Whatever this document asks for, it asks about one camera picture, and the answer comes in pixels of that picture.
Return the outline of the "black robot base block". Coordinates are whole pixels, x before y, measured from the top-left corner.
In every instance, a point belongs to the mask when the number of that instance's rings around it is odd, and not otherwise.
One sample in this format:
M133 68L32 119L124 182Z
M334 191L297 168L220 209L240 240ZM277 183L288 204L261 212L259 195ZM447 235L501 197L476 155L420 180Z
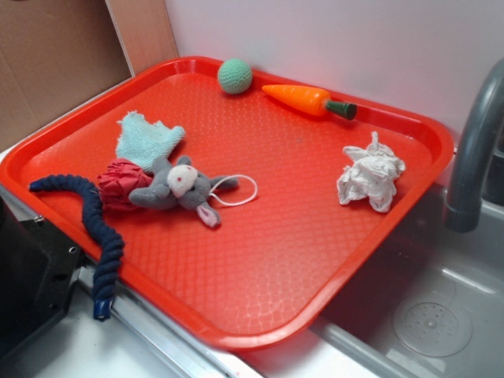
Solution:
M63 319L81 249L48 220L18 220L1 201L1 360Z

